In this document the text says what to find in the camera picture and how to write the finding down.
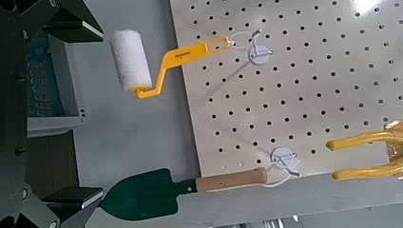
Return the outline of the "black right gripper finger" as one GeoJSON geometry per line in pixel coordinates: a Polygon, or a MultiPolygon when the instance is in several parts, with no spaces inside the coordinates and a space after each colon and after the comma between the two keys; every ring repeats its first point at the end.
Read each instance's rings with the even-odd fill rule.
{"type": "Polygon", "coordinates": [[[1,38],[31,39],[39,30],[66,42],[103,42],[84,0],[1,0],[1,38]]]}
{"type": "Polygon", "coordinates": [[[24,188],[1,199],[1,228],[85,228],[103,195],[98,187],[66,187],[39,199],[24,188]]]}

